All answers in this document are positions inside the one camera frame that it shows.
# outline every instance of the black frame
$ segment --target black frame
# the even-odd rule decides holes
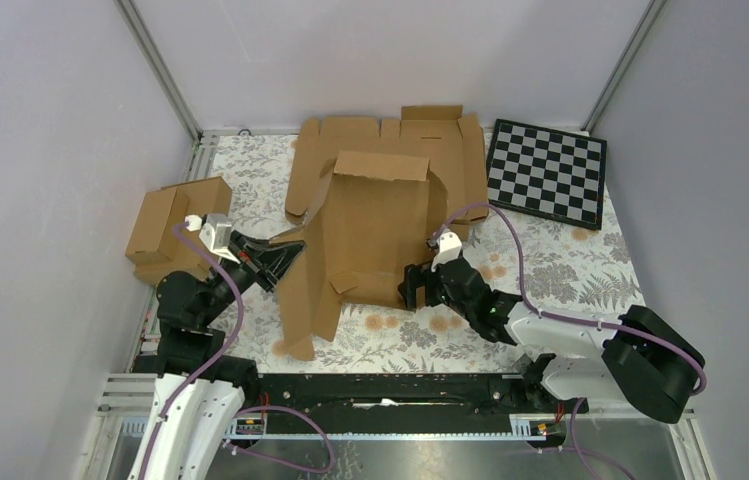
[[[533,210],[526,207],[518,207],[515,205],[511,205],[504,202],[499,202],[497,200],[489,200],[489,203],[496,207],[500,207],[506,210],[511,210],[514,212],[520,212],[527,215],[533,215],[534,217],[541,217],[541,218],[547,218],[549,220],[554,220],[560,223],[565,223],[568,225],[574,225],[575,227],[582,227],[588,230],[600,230],[601,229],[601,223],[603,221],[604,217],[604,177],[606,176],[606,167],[607,167],[607,141],[601,140],[600,138],[594,138],[594,137],[587,137],[584,135],[577,135],[570,132],[564,132],[562,130],[554,130],[552,128],[545,128],[545,127],[538,127],[536,125],[528,125],[526,123],[520,123],[520,122],[514,122],[512,120],[502,120],[497,119],[495,121],[495,129],[492,132],[492,141],[489,143],[489,149],[486,153],[486,186],[488,188],[489,185],[489,171],[492,168],[492,155],[495,152],[495,145],[498,143],[498,132],[500,132],[501,125],[513,125],[518,126],[522,128],[529,128],[531,130],[539,130],[543,132],[548,132],[556,135],[563,135],[563,136],[569,136],[574,137],[575,139],[582,139],[582,140],[588,140],[592,142],[598,142],[601,144],[601,160],[600,160],[600,172],[599,172],[599,178],[598,178],[598,211],[596,212],[595,218],[596,222],[594,224],[580,221],[580,220],[572,220],[568,217],[565,217],[563,215],[556,215],[553,213],[545,213],[541,212],[539,210]]]

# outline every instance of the floor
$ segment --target floor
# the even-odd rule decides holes
[[[221,138],[210,176],[223,176],[232,188],[230,217],[241,232],[267,238],[293,226],[283,204],[295,138]],[[608,193],[600,232],[520,213],[507,216],[524,244],[528,294],[539,305],[619,314],[644,304]],[[492,288],[517,292],[515,245],[500,219],[476,226],[464,252]],[[303,362],[285,351],[273,295],[253,288],[244,303],[245,324],[230,354],[256,359],[265,373],[513,372],[524,353],[535,357],[543,351],[486,342],[443,306],[413,314],[348,304],[335,341],[316,338],[315,360]],[[213,326],[230,331],[234,322],[231,307]],[[146,332],[142,350],[148,353],[155,341],[152,322]]]

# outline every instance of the checkerboard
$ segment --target checkerboard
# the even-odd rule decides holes
[[[498,120],[486,170],[489,203],[601,229],[607,142]]]

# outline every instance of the folded cardboard box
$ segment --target folded cardboard box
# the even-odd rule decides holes
[[[469,203],[488,201],[483,130],[477,115],[462,106],[414,106],[401,109],[400,120],[375,117],[310,118],[295,147],[286,214],[299,223],[312,204],[320,173],[340,151],[407,155],[429,159],[430,171],[447,190],[448,214]],[[466,212],[454,231],[466,240],[467,225],[482,220],[485,208]]]
[[[232,200],[232,190],[221,177],[212,177],[194,182],[171,185],[158,191],[166,195],[175,193],[188,199],[188,205],[184,212],[177,212],[169,219],[171,226],[184,221],[186,215],[206,215],[207,213],[230,213],[230,201]],[[141,215],[136,220],[136,228],[142,222]],[[198,232],[185,232],[186,236],[196,245],[202,247],[203,244],[198,239]],[[155,286],[166,275],[176,270],[186,271],[195,277],[204,280],[209,276],[209,262],[202,259],[200,255],[189,249],[185,244],[175,240],[175,250],[173,255],[167,261],[136,265],[135,276],[148,285]]]
[[[343,302],[402,307],[404,267],[432,259],[426,239],[452,210],[428,158],[342,151],[323,165],[303,226],[272,239],[306,243],[277,285],[289,353],[312,360],[311,335],[333,340]]]
[[[179,242],[171,228],[185,218],[186,207],[188,197],[176,189],[148,192],[127,244],[127,258],[136,265],[162,263],[174,258]]]

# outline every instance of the floral tablecloth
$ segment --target floral tablecloth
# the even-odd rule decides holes
[[[223,176],[232,188],[230,217],[242,233],[267,238],[292,227],[283,207],[295,137],[221,138],[210,175]],[[621,313],[643,303],[608,194],[600,232],[506,214],[524,244],[528,294],[539,305]],[[465,257],[492,288],[518,292],[515,245],[499,218],[474,227],[467,243]],[[244,303],[244,327],[229,353],[255,359],[263,373],[514,372],[524,353],[540,352],[489,343],[441,305],[411,313],[347,304],[335,340],[316,337],[315,360],[302,362],[285,351],[274,296],[252,288]],[[229,332],[234,322],[233,306],[213,326]]]

